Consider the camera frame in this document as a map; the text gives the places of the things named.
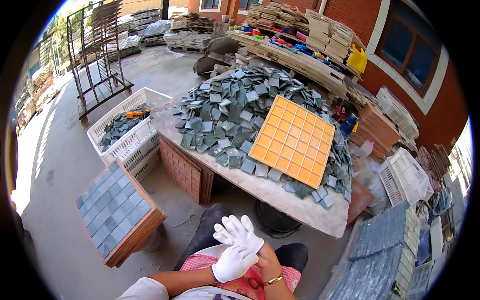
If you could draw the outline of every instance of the black pants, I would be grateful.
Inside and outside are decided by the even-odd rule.
[[[185,252],[173,270],[180,270],[190,255],[202,249],[219,245],[220,242],[213,238],[213,233],[215,232],[214,225],[215,223],[222,224],[222,217],[232,214],[232,211],[223,204],[214,204],[205,210],[192,241],[188,244],[187,249],[185,249]],[[292,267],[300,273],[303,272],[308,261],[308,250],[302,243],[283,245],[275,250],[275,254],[282,266]]]

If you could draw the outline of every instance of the drainpipe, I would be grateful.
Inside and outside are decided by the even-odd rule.
[[[327,0],[322,0],[322,3],[320,3],[320,9],[318,10],[318,13],[323,15],[325,6],[327,5]]]

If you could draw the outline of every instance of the metal rack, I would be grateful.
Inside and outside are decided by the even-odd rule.
[[[120,61],[117,18],[121,0],[90,4],[67,17],[67,43],[73,78],[78,90],[80,123],[86,126],[87,114],[125,91],[132,94],[133,83],[123,77]],[[74,35],[80,33],[81,47],[75,49]],[[84,89],[81,79],[84,76]]]

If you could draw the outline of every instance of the orange plastic mold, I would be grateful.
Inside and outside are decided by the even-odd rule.
[[[335,127],[277,95],[248,154],[318,189]]]

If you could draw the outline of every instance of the red brick building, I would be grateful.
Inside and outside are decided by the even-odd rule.
[[[373,95],[386,86],[419,123],[417,146],[443,144],[449,152],[467,122],[467,106],[454,62],[426,17],[411,0],[285,0],[280,3],[319,11],[355,31],[369,62],[360,84]],[[268,5],[270,0],[253,0]],[[248,0],[190,0],[189,11],[221,19],[245,20]]]

